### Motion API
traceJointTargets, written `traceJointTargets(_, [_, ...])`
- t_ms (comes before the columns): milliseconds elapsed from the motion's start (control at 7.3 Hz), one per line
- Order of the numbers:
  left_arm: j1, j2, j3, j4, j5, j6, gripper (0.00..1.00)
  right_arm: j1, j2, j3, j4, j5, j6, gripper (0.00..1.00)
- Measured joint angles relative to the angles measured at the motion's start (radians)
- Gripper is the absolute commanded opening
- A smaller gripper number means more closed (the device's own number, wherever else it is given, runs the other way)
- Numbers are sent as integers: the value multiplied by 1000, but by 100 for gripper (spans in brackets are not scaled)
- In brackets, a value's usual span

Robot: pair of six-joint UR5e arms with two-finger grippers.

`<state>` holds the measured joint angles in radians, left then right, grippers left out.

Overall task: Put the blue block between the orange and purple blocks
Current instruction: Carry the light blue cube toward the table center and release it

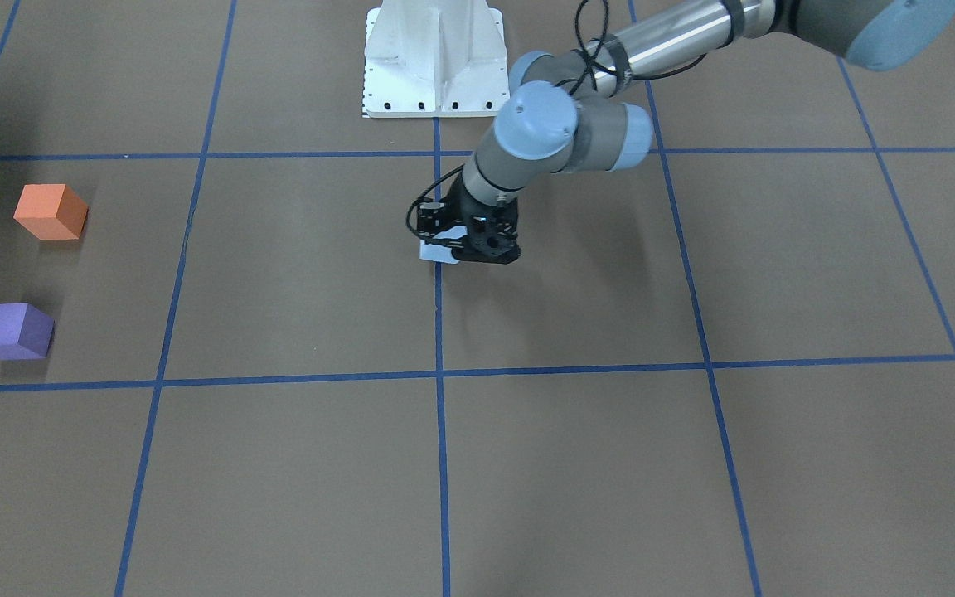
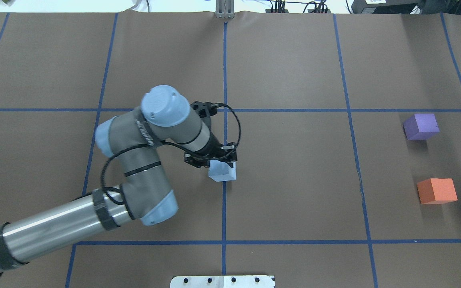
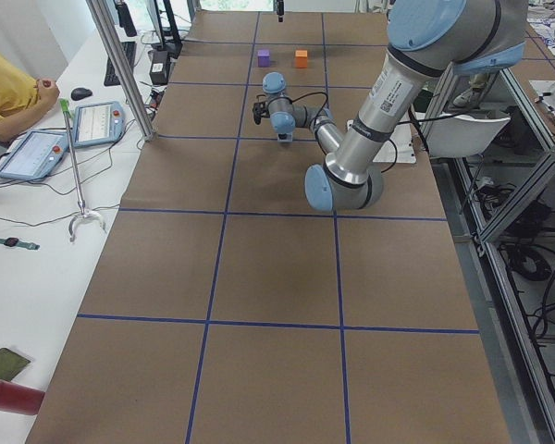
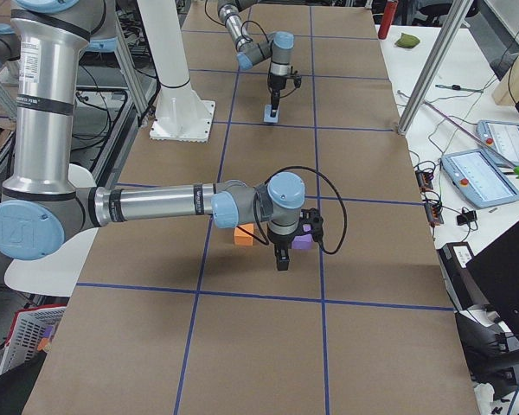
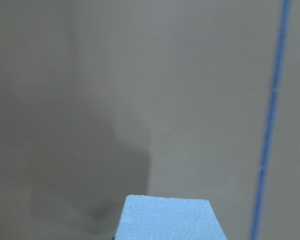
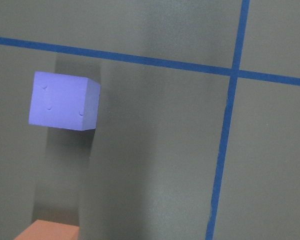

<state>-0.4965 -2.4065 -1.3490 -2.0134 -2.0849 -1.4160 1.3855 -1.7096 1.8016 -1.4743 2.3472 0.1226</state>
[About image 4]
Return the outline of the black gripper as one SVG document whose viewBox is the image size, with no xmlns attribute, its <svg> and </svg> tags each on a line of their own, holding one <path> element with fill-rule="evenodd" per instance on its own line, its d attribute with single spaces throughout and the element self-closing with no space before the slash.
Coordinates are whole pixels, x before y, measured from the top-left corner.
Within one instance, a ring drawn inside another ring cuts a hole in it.
<svg viewBox="0 0 519 415">
<path fill-rule="evenodd" d="M 298 225 L 280 226 L 277 224 L 267 225 L 267 238 L 273 244 L 274 256 L 278 271 L 287 271 L 290 264 L 289 250 L 292 241 L 298 233 Z"/>
<path fill-rule="evenodd" d="M 280 92 L 286 88 L 286 76 L 269 73 L 267 76 L 267 86 L 271 93 L 270 113 L 277 115 L 279 111 Z"/>
</svg>

